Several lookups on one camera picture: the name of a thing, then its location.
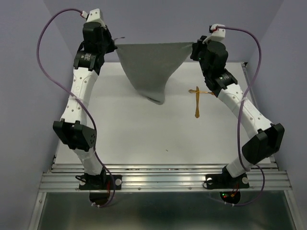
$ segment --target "gray wall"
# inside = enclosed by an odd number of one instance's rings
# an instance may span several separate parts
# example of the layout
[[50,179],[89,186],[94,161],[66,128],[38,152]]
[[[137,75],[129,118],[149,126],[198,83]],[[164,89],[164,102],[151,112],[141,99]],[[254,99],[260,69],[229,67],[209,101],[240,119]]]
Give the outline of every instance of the gray wall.
[[[35,57],[49,18],[41,0],[3,1],[0,7],[1,230],[27,229],[41,174],[56,148],[52,123],[67,95],[42,74]],[[82,26],[82,20],[75,23]],[[41,53],[47,71],[69,86],[72,56],[55,25],[46,33]]]
[[[303,217],[307,217],[306,0],[285,0],[261,41],[263,59],[253,89],[261,112],[282,123],[285,135],[276,159],[288,171]],[[254,73],[258,52],[248,65]]]
[[[283,0],[44,0],[52,14],[76,7],[89,12],[100,8],[118,43],[191,42],[208,34],[213,23],[249,29],[259,38],[265,34]],[[82,41],[76,18],[63,15],[57,26],[73,55]],[[247,35],[228,32],[224,43],[230,61],[248,61],[255,44]],[[106,61],[118,61],[115,53]]]

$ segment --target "gray cloth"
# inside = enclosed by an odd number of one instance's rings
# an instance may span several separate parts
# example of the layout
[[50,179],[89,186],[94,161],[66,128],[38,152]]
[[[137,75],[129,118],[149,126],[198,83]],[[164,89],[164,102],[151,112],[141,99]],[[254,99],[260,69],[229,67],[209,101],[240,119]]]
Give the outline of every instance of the gray cloth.
[[164,103],[167,80],[192,52],[192,42],[116,46],[121,66],[135,90],[156,104]]

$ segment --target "cable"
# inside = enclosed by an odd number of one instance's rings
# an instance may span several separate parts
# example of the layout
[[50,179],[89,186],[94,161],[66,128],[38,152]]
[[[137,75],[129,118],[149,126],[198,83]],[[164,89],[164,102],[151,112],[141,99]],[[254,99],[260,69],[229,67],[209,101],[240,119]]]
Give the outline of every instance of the cable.
[[[38,62],[38,65],[40,67],[40,69],[42,70],[42,72],[45,74],[45,76],[50,80],[52,81],[53,83],[55,83],[57,86],[59,86],[60,88],[62,88],[64,91],[66,91],[67,93],[69,93],[70,96],[72,97],[75,97],[75,100],[79,103],[79,105],[81,106],[81,108],[86,112],[86,114],[88,115],[88,117],[91,119],[92,123],[93,123],[93,126],[94,126],[94,130],[97,131],[97,126],[96,126],[96,123],[92,117],[92,115],[90,114],[90,112],[88,111],[88,109],[85,107],[85,105],[80,101],[80,99],[78,99],[76,97],[76,95],[74,95],[69,89],[65,88],[61,83],[57,82],[56,80],[54,80],[44,69],[44,67],[42,66],[42,63],[40,61],[40,56],[39,56],[39,48],[40,48],[40,43],[42,41],[42,37],[46,31],[46,29],[48,28],[48,26],[51,24],[51,22],[60,14],[64,13],[64,12],[67,12],[67,11],[76,11],[76,12],[79,12],[80,14],[82,14],[83,12],[81,10],[78,10],[78,9],[75,9],[75,8],[67,8],[67,9],[63,9],[59,12],[57,12],[55,15],[53,15],[49,21],[47,22],[47,24],[44,26],[40,36],[39,36],[39,39],[38,39],[38,42],[37,42],[37,46],[36,46],[36,59],[37,59],[37,62]],[[111,177],[111,180],[112,180],[112,184],[113,184],[113,193],[111,195],[111,197],[108,199],[108,201],[104,204],[104,205],[101,205],[99,207],[105,207],[107,206],[114,198],[114,195],[115,195],[115,189],[116,189],[116,185],[115,185],[115,180],[114,180],[114,177],[112,175],[112,173],[110,172],[110,170],[105,166],[105,164],[102,163],[102,161],[99,159],[98,157],[98,154],[96,152],[96,146],[94,146],[94,152],[95,152],[95,156],[97,157],[99,163],[102,165],[102,167],[109,173],[110,177]]]
[[[249,32],[249,31],[247,31],[247,30],[244,30],[244,29],[233,28],[233,27],[228,27],[228,26],[217,26],[216,29],[226,29],[226,30],[234,30],[234,31],[244,32],[244,33],[250,35],[250,36],[255,40],[255,42],[256,42],[256,44],[257,44],[258,52],[259,52],[258,65],[257,65],[257,69],[256,69],[256,72],[255,72],[254,77],[252,78],[251,83],[248,85],[248,88],[245,90],[245,92],[244,92],[244,94],[243,94],[243,98],[245,98],[246,95],[247,95],[247,93],[249,92],[250,88],[251,88],[251,87],[253,86],[253,84],[255,83],[256,78],[257,78],[257,76],[258,76],[259,69],[260,69],[261,60],[262,60],[262,51],[261,51],[260,43],[259,43],[258,39],[256,38],[256,36],[255,36],[254,34],[252,34],[251,32]],[[238,123],[237,123],[237,147],[238,147],[238,155],[239,155],[240,163],[241,163],[243,169],[244,169],[245,171],[248,172],[248,169],[245,167],[245,165],[243,164],[243,161],[242,161],[242,156],[241,156],[241,143],[240,143],[240,125],[241,125],[241,119],[242,119],[242,113],[243,113],[243,106],[244,106],[244,100],[242,100],[242,102],[241,102],[241,106],[240,106],[240,110],[239,110],[239,115],[238,115]],[[249,202],[247,202],[247,203],[244,203],[244,204],[237,204],[237,205],[235,205],[235,206],[244,206],[244,205],[248,205],[248,204],[254,202],[255,200],[257,200],[257,199],[261,196],[261,194],[262,194],[262,192],[263,192],[263,189],[264,189],[264,185],[265,185],[265,175],[264,175],[264,172],[263,172],[262,168],[261,168],[260,166],[258,166],[258,165],[256,165],[256,166],[257,166],[257,167],[259,168],[259,170],[261,171],[261,173],[262,173],[262,178],[263,178],[262,187],[261,187],[261,190],[260,190],[258,196],[257,196],[255,199],[253,199],[253,200],[251,200],[251,201],[249,201]]]

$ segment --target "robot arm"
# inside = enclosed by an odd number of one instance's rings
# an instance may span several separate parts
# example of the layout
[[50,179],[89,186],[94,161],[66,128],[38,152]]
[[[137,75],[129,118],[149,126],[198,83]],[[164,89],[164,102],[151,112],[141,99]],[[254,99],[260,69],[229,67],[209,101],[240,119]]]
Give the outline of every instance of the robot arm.
[[[249,99],[243,98],[243,92],[237,80],[225,69],[228,52],[221,43],[225,38],[225,30],[216,29],[216,26],[223,25],[212,25],[209,29],[211,36],[202,36],[192,45],[190,58],[200,63],[207,87],[236,117],[244,100],[241,124],[250,140],[242,147],[242,162],[249,170],[259,161],[279,150],[284,128],[281,124],[274,125]],[[233,188],[242,176],[246,177],[245,173],[246,170],[242,167],[239,158],[236,158],[223,168],[221,175],[210,175],[214,180],[207,185],[207,188]]]
[[[89,14],[83,12],[82,16],[87,18],[87,21],[83,25],[84,41],[74,59],[71,92],[87,109],[93,86],[105,62],[104,55],[113,52],[117,47],[99,9],[90,11]],[[53,129],[82,162],[82,181],[99,189],[105,182],[106,172],[94,152],[97,131],[87,126],[87,114],[75,97],[69,97],[65,111],[60,121],[54,122]]]

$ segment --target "table surface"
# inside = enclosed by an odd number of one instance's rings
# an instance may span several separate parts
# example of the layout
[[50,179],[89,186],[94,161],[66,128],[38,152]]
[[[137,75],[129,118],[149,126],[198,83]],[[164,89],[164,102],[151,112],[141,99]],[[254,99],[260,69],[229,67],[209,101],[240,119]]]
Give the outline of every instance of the table surface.
[[[240,63],[226,68],[247,88]],[[237,157],[237,119],[210,94],[200,94],[200,117],[189,89],[208,91],[198,63],[183,63],[169,78],[165,103],[137,94],[120,63],[105,63],[90,100],[97,124],[97,153],[106,164],[228,164]],[[93,127],[88,119],[88,126]],[[241,127],[241,143],[248,141]],[[79,164],[77,155],[59,143],[55,164]],[[264,159],[261,163],[270,163]]]

